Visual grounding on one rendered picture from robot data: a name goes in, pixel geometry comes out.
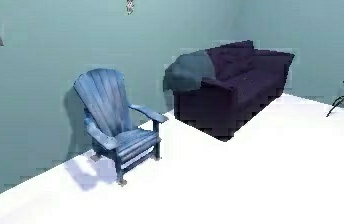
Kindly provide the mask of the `dark purple sofa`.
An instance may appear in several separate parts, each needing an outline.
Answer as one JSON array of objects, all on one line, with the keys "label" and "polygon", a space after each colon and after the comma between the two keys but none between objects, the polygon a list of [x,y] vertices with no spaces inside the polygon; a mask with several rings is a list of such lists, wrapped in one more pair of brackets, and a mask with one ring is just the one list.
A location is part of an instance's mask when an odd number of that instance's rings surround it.
[{"label": "dark purple sofa", "polygon": [[260,50],[251,40],[206,50],[215,68],[213,78],[197,90],[174,94],[174,115],[218,140],[236,131],[283,93],[292,53]]}]

